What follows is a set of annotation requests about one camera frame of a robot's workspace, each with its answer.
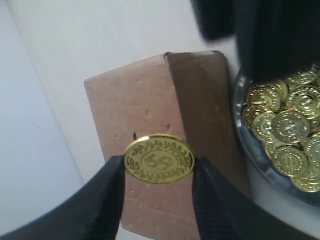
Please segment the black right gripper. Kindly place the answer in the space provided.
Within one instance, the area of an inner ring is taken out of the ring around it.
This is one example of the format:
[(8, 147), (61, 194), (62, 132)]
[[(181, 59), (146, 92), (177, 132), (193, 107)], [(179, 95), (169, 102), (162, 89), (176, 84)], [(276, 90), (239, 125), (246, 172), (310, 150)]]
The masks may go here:
[(192, 0), (207, 42), (236, 36), (243, 75), (265, 81), (320, 62), (318, 0)]

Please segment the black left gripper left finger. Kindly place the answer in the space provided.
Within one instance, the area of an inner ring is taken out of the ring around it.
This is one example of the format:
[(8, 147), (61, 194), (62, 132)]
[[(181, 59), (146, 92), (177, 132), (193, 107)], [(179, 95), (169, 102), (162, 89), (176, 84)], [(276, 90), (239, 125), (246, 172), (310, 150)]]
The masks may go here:
[(2, 240), (114, 240), (124, 206), (122, 155), (112, 156), (78, 192)]

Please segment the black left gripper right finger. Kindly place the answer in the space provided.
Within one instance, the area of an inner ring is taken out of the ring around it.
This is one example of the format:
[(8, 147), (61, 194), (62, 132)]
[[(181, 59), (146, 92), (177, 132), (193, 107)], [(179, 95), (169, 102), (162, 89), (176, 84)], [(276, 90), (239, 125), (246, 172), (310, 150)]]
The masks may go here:
[(312, 240), (241, 193), (205, 157), (193, 168), (192, 203), (202, 240)]

